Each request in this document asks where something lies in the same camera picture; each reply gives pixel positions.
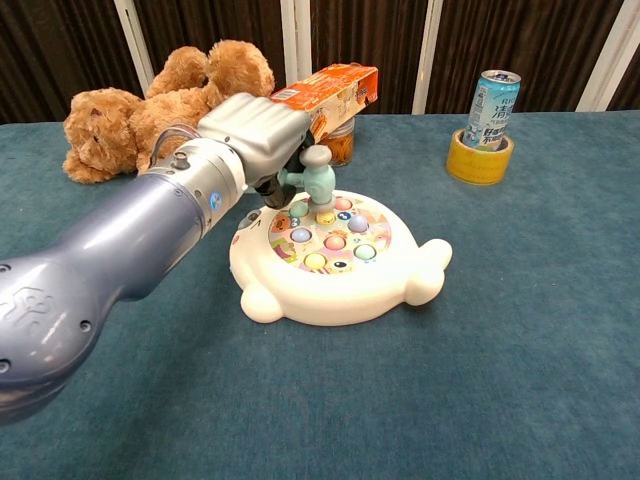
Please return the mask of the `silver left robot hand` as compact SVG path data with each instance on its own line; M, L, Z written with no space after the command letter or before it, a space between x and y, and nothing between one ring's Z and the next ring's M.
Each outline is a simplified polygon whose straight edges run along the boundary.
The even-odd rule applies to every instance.
M227 144L239 156L245 183L272 209L287 206L296 194L279 180L283 169L300 173L299 155L315 144L311 117L267 97L242 92L224 100L198 123L206 138Z

